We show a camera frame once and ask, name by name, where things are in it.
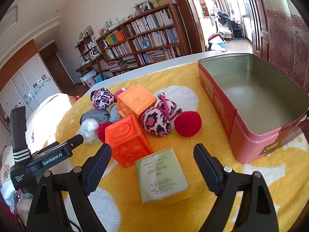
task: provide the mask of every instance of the orange toy block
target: orange toy block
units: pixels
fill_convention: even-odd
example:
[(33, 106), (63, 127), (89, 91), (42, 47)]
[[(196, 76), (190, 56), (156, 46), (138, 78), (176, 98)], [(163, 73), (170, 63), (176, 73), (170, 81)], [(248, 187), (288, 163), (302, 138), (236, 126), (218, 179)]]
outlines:
[(109, 125), (105, 129), (105, 142), (112, 148), (112, 157), (124, 167), (153, 153), (133, 114)]
[(118, 96), (117, 110), (122, 117), (133, 114), (139, 120), (142, 114), (154, 106), (157, 98), (140, 84), (133, 85)]

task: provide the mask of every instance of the yellow towel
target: yellow towel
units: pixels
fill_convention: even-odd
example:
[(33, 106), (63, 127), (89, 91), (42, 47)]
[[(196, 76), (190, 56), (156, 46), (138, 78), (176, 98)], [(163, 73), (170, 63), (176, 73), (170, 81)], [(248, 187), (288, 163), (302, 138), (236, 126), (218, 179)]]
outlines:
[[(141, 203), (135, 166), (124, 168), (112, 158), (98, 185), (97, 193), (90, 195), (98, 217), (108, 231), (199, 231), (208, 216), (216, 196), (210, 192), (193, 158), (193, 147), (203, 143), (223, 166), (236, 172), (262, 172), (278, 211), (280, 231), (286, 232), (302, 211), (309, 195), (308, 143), (300, 135), (288, 145), (250, 164), (238, 163), (222, 128), (221, 122), (206, 92), (200, 84), (197, 63), (163, 70), (115, 85), (115, 93), (122, 87), (139, 83), (151, 93), (163, 90), (166, 97), (184, 110), (194, 110), (202, 118), (202, 129), (191, 138), (181, 137), (175, 130), (163, 138), (146, 133), (154, 152), (172, 147), (188, 181), (191, 198), (164, 208), (153, 208)], [(92, 109), (90, 96), (84, 96), (71, 108), (58, 125), (56, 140), (60, 143), (74, 136), (79, 129), (79, 118)], [(82, 165), (93, 156), (101, 142), (83, 144), (73, 151), (71, 165)], [(236, 219), (241, 196), (236, 201), (225, 227), (231, 231)]]

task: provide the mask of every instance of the pink leopard print toy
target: pink leopard print toy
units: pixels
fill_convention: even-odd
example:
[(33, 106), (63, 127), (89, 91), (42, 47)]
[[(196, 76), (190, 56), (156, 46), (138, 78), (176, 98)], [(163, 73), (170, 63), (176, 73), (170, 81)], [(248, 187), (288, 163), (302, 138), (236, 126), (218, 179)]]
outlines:
[(166, 99), (163, 92), (158, 94), (158, 98), (161, 100), (158, 105), (143, 114), (141, 125), (147, 132), (163, 137), (171, 133), (170, 121), (182, 113), (182, 109), (176, 110), (176, 103)]
[(91, 92), (90, 100), (95, 109), (103, 110), (114, 103), (114, 95), (108, 89), (103, 87)]

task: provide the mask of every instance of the red yarn ball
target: red yarn ball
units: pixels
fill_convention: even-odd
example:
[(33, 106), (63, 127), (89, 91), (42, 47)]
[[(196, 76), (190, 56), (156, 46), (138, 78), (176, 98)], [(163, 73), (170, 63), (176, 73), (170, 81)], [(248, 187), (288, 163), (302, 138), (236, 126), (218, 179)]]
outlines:
[(105, 143), (105, 128), (111, 125), (112, 123), (103, 123), (98, 127), (98, 138), (101, 140), (103, 143)]
[(192, 137), (202, 127), (202, 119), (197, 112), (183, 112), (175, 119), (175, 130), (183, 137)]

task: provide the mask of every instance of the open tin box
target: open tin box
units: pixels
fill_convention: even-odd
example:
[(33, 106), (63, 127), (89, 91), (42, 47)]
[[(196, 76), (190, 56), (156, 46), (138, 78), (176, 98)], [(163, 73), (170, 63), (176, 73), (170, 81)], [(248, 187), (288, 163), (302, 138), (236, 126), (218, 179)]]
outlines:
[(252, 54), (227, 54), (199, 60), (198, 69), (240, 163), (271, 153), (302, 132), (308, 94), (271, 63)]

